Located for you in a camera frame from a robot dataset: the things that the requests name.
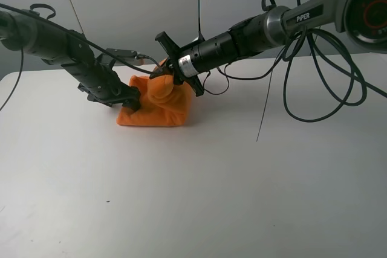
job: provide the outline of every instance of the white table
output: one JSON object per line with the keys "label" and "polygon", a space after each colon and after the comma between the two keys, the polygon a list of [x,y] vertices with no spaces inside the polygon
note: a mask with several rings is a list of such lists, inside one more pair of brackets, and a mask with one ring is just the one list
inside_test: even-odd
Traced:
{"label": "white table", "polygon": [[[380,56],[354,60],[387,89]],[[229,73],[260,75],[272,62]],[[300,57],[289,81],[304,117],[335,104],[314,70]],[[116,125],[119,106],[86,101],[65,71],[23,73],[0,113],[0,256],[385,257],[387,100],[370,91],[358,108],[300,123],[282,105],[284,71],[258,142],[268,79],[196,98],[187,125],[168,129]],[[324,71],[339,91],[348,83]],[[0,82],[0,103],[15,78]],[[224,79],[210,78],[221,90]]]}

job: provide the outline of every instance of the orange towel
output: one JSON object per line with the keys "label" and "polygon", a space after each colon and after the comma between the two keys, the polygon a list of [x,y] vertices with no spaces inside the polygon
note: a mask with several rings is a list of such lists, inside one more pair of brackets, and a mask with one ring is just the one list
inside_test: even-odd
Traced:
{"label": "orange towel", "polygon": [[130,86],[141,92],[141,108],[133,112],[122,107],[117,124],[125,126],[181,126],[187,120],[192,89],[187,83],[174,85],[172,75],[149,77],[132,76]]}

